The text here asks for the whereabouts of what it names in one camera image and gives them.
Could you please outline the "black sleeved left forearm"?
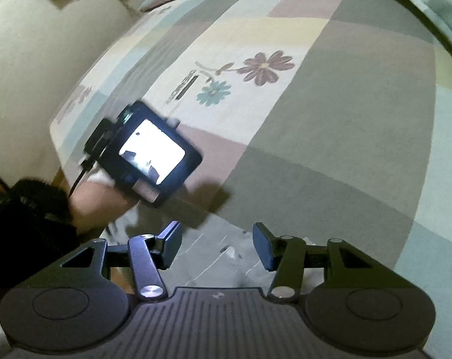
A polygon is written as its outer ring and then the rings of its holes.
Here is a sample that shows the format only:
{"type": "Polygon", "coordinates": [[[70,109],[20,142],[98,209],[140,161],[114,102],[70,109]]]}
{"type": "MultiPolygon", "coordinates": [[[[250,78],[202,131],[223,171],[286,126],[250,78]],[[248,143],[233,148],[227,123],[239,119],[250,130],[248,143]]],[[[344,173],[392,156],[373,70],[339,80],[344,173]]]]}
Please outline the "black sleeved left forearm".
{"type": "Polygon", "coordinates": [[[65,191],[34,179],[0,190],[0,302],[79,244],[65,191]]]}

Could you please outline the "person's left hand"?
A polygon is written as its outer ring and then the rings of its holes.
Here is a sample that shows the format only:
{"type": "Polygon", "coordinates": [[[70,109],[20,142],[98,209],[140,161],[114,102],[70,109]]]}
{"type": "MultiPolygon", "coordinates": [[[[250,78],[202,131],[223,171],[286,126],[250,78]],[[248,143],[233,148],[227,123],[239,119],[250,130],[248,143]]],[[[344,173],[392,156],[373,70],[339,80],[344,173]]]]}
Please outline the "person's left hand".
{"type": "Polygon", "coordinates": [[[78,234],[104,229],[133,208],[139,199],[115,186],[103,169],[94,169],[69,197],[72,225],[78,234]]]}

